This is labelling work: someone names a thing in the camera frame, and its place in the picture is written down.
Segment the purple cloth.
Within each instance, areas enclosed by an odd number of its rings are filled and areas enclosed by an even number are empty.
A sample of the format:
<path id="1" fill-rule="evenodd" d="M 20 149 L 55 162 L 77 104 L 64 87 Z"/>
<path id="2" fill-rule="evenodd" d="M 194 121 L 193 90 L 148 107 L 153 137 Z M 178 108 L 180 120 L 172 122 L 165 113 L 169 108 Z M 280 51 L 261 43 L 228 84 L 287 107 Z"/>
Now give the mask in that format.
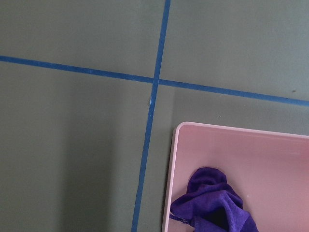
<path id="1" fill-rule="evenodd" d="M 191 176 L 186 193 L 171 203 L 170 219 L 196 232 L 256 232 L 243 200 L 218 169 L 202 167 Z"/>

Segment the pink plastic bin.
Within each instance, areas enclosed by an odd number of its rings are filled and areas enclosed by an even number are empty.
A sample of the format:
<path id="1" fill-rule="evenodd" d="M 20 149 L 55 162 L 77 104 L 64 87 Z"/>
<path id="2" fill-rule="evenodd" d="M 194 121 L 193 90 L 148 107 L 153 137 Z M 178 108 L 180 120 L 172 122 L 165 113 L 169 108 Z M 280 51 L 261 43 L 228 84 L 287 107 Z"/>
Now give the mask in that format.
<path id="1" fill-rule="evenodd" d="M 305 135 L 183 122 L 173 133 L 164 232 L 191 232 L 169 218 L 200 167 L 222 171 L 261 232 L 309 229 L 309 138 Z"/>

